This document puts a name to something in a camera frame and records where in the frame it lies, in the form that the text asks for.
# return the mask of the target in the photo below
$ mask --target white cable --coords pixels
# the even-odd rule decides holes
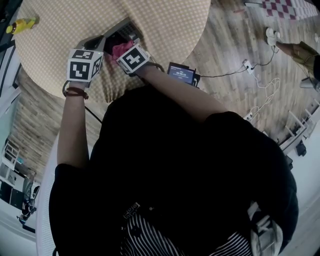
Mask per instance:
[[[266,86],[259,86],[259,81],[258,79],[255,77],[254,73],[251,74],[255,80],[256,80],[256,85],[258,86],[258,88],[263,88],[265,90],[265,101],[264,101],[264,104],[259,107],[259,106],[254,106],[253,108],[251,108],[250,112],[252,112],[252,110],[254,109],[257,109],[257,111],[255,113],[252,114],[252,119],[250,121],[250,123],[253,121],[253,119],[255,119],[257,117],[257,115],[259,114],[260,110],[267,104],[269,104],[272,99],[274,98],[276,92],[279,90],[280,88],[280,78],[274,78],[272,79],[272,81],[270,83],[268,83]],[[268,96],[268,93],[267,93],[267,89],[270,85],[273,85],[273,93],[271,93],[269,96]]]

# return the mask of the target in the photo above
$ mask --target round table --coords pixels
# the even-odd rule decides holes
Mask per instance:
[[[18,18],[38,16],[39,24],[16,35],[22,67],[52,95],[64,98],[70,49],[82,39],[103,35],[130,17],[143,45],[164,69],[182,63],[205,28],[210,0],[24,0]],[[104,60],[87,90],[89,101],[111,102],[143,83]]]

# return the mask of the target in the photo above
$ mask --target person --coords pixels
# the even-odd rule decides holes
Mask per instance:
[[[266,29],[267,43],[272,47],[278,47],[286,55],[289,55],[298,65],[306,68],[303,72],[308,76],[313,76],[320,81],[320,55],[312,47],[301,41],[295,43],[283,43],[280,39],[280,33],[274,31],[271,27]]]
[[[22,214],[16,218],[22,225],[25,225],[29,217],[37,210],[35,208],[35,200],[31,198],[32,186],[34,184],[36,173],[29,172],[27,177],[23,181],[22,193]]]
[[[248,208],[281,227],[298,219],[279,146],[204,91],[153,66],[112,102],[88,155],[85,103],[66,96],[49,219],[63,255],[252,255]]]

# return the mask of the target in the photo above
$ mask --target bracelet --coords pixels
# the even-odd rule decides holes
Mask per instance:
[[[65,95],[70,97],[82,96],[85,100],[89,99],[88,94],[84,90],[76,87],[67,88],[65,90]]]

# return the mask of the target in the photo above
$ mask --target wooden floor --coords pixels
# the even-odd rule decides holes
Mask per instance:
[[[203,35],[185,64],[197,68],[203,76],[237,71],[244,59],[252,64],[265,64],[273,54],[264,41],[266,27],[280,31],[284,43],[304,41],[320,52],[320,44],[316,45],[314,40],[315,33],[320,34],[317,24],[320,24],[319,16],[301,21],[277,19],[266,17],[259,8],[244,7],[241,0],[212,0]],[[300,88],[300,81],[305,78],[303,71],[281,51],[274,55],[271,64],[257,66],[254,74],[260,86],[273,78],[281,80],[279,92],[253,123],[275,141],[282,141],[288,135],[285,124],[294,126],[294,122],[288,120],[288,110],[302,118],[306,106],[313,98],[320,100],[320,97],[312,89]],[[41,175],[59,131],[64,100],[39,88],[23,70],[18,79],[22,96],[10,139],[20,146],[25,164]],[[265,91],[257,87],[254,77],[246,71],[220,78],[202,78],[200,86],[241,116],[252,107],[262,106],[266,99]],[[107,105],[91,104],[90,108],[102,118]],[[100,124],[90,114],[86,117],[88,142],[93,145]]]

